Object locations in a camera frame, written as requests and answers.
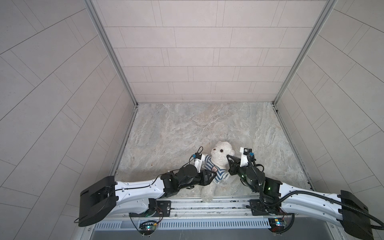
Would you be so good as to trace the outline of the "blue white striped sweater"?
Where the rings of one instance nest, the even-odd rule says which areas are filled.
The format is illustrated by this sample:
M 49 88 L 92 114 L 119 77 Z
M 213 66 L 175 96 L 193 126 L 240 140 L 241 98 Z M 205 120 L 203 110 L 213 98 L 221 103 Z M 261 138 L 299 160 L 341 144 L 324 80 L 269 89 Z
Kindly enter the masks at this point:
M 217 164 L 214 164 L 214 162 L 212 161 L 212 157 L 210 155 L 203 155 L 203 156 L 205 157 L 204 164 L 203 164 L 204 170 L 210 170 L 217 174 L 213 180 L 215 184 L 218 185 L 229 178 L 230 174 L 225 167 L 221 167 Z

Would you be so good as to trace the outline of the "white teddy bear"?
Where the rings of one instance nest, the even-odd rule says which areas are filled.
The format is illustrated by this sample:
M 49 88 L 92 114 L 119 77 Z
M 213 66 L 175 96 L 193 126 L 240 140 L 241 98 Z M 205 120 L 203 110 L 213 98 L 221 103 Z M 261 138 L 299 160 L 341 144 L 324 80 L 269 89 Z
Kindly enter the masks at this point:
M 225 167 L 228 171 L 229 163 L 227 160 L 227 155 L 233 156 L 235 151 L 232 145 L 229 142 L 218 142 L 215 147 L 212 149 L 210 156 L 212 157 L 212 161 L 214 164 L 217 164 L 221 167 Z M 204 186 L 201 191 L 201 198 L 205 203 L 210 203 L 214 198 L 214 193 L 216 188 L 219 185 L 223 185 L 226 181 L 221 182 L 220 184 L 215 184 L 213 181 Z

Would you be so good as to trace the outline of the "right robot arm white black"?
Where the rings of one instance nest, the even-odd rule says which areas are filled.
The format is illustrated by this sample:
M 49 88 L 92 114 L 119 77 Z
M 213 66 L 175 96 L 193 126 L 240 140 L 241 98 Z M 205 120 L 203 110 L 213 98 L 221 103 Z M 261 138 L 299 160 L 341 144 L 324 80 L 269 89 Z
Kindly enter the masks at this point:
M 361 240 L 374 238 L 373 216 L 351 192 L 319 193 L 267 178 L 253 153 L 241 158 L 228 155 L 227 160 L 230 175 L 239 176 L 245 186 L 259 194 L 259 199 L 250 200 L 247 206 L 253 215 L 301 214 L 342 227 L 347 234 Z

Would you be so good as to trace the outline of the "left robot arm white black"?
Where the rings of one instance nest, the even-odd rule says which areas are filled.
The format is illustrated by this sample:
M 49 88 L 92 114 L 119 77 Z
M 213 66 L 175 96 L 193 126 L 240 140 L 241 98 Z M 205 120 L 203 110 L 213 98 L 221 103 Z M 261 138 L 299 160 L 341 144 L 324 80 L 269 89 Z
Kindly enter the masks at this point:
M 157 199 L 195 185 L 207 186 L 216 176 L 216 172 L 190 164 L 149 181 L 117 182 L 114 176 L 107 176 L 80 193 L 78 225 L 87 227 L 107 216 L 154 212 Z

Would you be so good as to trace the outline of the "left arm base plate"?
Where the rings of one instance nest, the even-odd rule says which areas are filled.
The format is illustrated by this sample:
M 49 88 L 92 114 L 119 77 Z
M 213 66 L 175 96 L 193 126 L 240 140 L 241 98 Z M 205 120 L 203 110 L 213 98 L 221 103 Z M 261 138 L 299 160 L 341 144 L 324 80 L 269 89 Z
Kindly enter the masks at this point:
M 142 214 L 129 213 L 133 218 L 169 217 L 171 201 L 150 200 L 149 209 Z

